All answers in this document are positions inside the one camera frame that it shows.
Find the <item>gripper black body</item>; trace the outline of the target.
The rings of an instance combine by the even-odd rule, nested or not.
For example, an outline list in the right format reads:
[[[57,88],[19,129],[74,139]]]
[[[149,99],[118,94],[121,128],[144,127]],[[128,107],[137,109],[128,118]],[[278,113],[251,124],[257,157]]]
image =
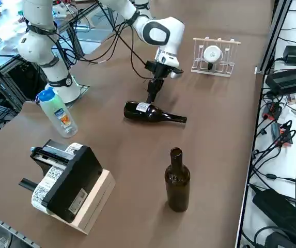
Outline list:
[[[164,79],[170,76],[171,79],[176,79],[182,76],[183,70],[156,61],[146,61],[145,69],[153,74],[155,79]]]

